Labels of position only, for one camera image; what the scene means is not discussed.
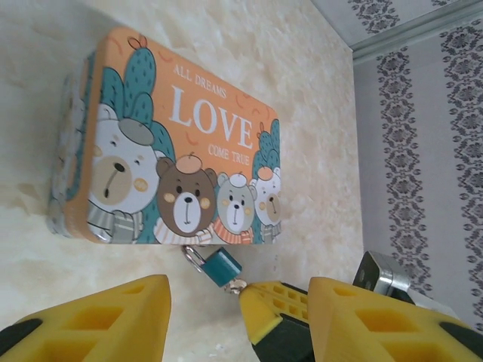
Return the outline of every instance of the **white marble countertop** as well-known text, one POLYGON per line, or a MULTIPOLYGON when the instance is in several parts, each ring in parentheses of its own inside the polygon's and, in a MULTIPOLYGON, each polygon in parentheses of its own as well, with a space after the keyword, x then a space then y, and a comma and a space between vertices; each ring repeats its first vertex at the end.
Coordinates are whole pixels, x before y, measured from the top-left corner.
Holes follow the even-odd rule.
MULTIPOLYGON (((351 281, 362 255, 352 55, 309 0, 102 0, 97 8, 273 107, 281 120, 278 244, 229 247, 248 281, 351 281)), ((0 11, 0 326, 151 274, 170 278, 167 362, 255 361, 237 299, 179 248, 99 245, 45 226, 63 76, 112 25, 72 2, 0 11)))

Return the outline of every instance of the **wallpaper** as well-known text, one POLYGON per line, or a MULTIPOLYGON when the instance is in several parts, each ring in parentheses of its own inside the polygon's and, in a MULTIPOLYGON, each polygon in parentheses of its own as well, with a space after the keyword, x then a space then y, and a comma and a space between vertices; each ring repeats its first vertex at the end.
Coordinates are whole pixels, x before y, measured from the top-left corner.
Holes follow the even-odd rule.
POLYGON ((483 331, 483 21, 355 67, 365 248, 483 331))
POLYGON ((312 0, 352 46, 459 0, 312 0))

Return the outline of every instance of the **tin box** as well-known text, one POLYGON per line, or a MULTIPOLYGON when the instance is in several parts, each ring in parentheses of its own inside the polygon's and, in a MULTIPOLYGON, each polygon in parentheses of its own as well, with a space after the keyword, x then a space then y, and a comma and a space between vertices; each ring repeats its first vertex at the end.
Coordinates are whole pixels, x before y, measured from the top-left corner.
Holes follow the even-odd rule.
POLYGON ((113 244, 271 244, 273 109, 119 27, 66 78, 48 225, 113 244))

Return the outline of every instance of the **orange scarf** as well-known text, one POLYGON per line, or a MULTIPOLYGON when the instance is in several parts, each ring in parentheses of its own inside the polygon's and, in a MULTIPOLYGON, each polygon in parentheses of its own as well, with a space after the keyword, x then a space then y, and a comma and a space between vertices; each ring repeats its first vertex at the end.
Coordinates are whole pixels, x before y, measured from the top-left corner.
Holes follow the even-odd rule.
POLYGON ((218 237, 228 244, 252 244, 254 241, 254 232, 249 228, 246 232, 233 234, 229 231, 218 217, 213 224, 214 232, 218 237))

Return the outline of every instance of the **teal padlock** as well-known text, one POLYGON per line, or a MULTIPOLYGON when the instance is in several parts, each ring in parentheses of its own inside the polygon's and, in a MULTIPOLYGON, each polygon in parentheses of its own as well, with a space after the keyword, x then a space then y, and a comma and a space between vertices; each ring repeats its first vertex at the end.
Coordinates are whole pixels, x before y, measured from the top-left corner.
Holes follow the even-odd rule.
POLYGON ((242 266, 223 247, 204 259, 194 248, 183 247, 183 254, 199 272, 205 273, 218 287, 225 287, 242 272, 242 266))

